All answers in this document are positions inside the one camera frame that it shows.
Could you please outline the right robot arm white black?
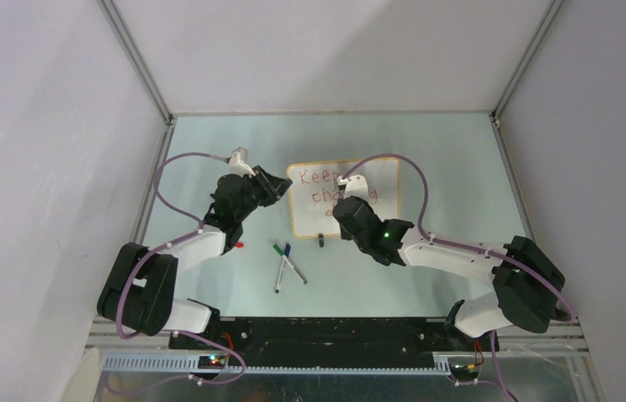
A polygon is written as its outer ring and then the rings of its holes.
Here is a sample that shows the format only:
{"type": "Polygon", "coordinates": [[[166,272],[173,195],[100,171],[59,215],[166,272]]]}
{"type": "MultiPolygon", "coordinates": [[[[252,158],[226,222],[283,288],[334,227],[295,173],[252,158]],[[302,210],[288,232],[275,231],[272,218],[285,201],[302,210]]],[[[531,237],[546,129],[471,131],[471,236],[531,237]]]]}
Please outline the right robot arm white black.
{"type": "Polygon", "coordinates": [[[444,337],[454,349],[509,326],[544,333],[557,318],[565,276],[531,239],[477,245],[445,240],[409,221],[382,220],[359,197],[337,202],[333,217],[343,240],[382,265],[433,268],[491,286],[490,293],[458,301],[448,313],[444,337]]]}

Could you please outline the whiteboard with orange frame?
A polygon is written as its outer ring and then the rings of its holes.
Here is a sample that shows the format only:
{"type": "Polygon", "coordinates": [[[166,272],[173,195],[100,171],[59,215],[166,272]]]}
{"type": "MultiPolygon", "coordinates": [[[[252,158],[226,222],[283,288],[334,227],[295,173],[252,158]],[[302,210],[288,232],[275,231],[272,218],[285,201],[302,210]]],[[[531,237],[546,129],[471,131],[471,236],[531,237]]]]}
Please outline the whiteboard with orange frame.
{"type": "MultiPolygon", "coordinates": [[[[333,206],[343,194],[336,188],[336,182],[356,163],[356,160],[337,160],[296,163],[288,167],[287,176],[292,180],[288,190],[292,232],[296,237],[340,235],[333,206]]],[[[399,216],[400,163],[396,158],[375,159],[357,168],[353,174],[366,179],[367,201],[382,220],[399,216]]]]}

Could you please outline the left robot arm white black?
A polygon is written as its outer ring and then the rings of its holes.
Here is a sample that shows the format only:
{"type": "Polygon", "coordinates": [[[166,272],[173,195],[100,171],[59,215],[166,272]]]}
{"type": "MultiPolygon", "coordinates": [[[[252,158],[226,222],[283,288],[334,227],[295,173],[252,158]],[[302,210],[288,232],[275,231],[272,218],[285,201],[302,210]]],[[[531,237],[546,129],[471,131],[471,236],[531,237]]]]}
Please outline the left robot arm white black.
{"type": "Polygon", "coordinates": [[[121,247],[96,304],[97,313],[136,334],[189,332],[201,348],[215,347],[222,326],[211,319],[214,308],[177,298],[178,274],[234,249],[244,220],[257,208],[281,200],[291,186],[290,178],[273,176],[259,166],[250,174],[221,177],[201,227],[153,249],[133,242],[121,247]]]}

